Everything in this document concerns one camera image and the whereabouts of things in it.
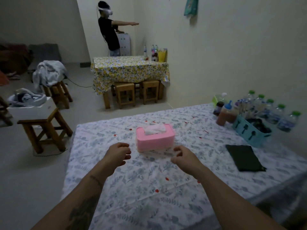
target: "pink tissue box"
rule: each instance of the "pink tissue box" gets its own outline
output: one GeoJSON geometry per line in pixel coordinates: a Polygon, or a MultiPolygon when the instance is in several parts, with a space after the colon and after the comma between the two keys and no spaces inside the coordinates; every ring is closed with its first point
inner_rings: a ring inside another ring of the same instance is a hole
{"type": "Polygon", "coordinates": [[[136,129],[136,145],[139,152],[169,148],[174,145],[175,132],[171,125],[164,124],[165,133],[145,135],[144,129],[136,129]]]}

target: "yellow container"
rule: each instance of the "yellow container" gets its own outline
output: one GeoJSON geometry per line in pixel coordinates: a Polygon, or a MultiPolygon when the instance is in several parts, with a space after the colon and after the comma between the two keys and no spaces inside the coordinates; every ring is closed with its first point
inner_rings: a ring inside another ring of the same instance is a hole
{"type": "Polygon", "coordinates": [[[159,62],[165,62],[166,52],[166,50],[158,52],[159,62]]]}

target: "floral tablecloth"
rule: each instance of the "floral tablecloth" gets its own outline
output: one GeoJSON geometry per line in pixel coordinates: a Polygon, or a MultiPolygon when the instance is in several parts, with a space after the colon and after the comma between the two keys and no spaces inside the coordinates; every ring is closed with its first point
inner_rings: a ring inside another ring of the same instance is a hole
{"type": "Polygon", "coordinates": [[[231,127],[218,126],[211,104],[102,120],[77,126],[62,199],[103,158],[110,145],[130,144],[132,158],[103,188],[90,229],[216,229],[212,206],[201,184],[170,162],[172,149],[138,153],[137,127],[170,123],[175,143],[190,148],[220,179],[256,205],[271,203],[278,221],[297,205],[307,161],[281,144],[253,148],[266,172],[239,172],[225,144],[247,144],[231,127]]]}
{"type": "Polygon", "coordinates": [[[106,92],[114,82],[138,83],[146,79],[169,83],[168,63],[145,61],[143,56],[95,57],[91,63],[94,72],[94,90],[106,92]]]}

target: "black notebook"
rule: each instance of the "black notebook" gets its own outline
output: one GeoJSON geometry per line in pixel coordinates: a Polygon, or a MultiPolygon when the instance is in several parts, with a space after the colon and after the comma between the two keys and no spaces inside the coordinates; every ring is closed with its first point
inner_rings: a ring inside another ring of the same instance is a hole
{"type": "Polygon", "coordinates": [[[266,168],[261,165],[251,146],[226,144],[226,148],[239,171],[266,171],[266,168]]]}

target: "person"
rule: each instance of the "person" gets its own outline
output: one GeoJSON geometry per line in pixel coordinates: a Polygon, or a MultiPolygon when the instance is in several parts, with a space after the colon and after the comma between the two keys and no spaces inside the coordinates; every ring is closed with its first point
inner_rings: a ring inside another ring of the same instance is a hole
{"type": "Polygon", "coordinates": [[[118,30],[118,26],[136,26],[138,23],[113,21],[109,19],[109,15],[112,15],[113,12],[105,1],[100,1],[98,3],[98,10],[100,13],[100,18],[98,19],[100,32],[108,44],[110,56],[120,56],[120,46],[115,30],[118,33],[124,33],[123,31],[118,30]]]}
{"type": "MultiPolygon", "coordinates": [[[[285,229],[222,182],[188,148],[178,146],[174,151],[179,153],[171,162],[202,184],[223,229],[285,229]]],[[[130,154],[127,143],[110,146],[104,158],[32,230],[88,229],[107,177],[124,165],[130,154]]]]}

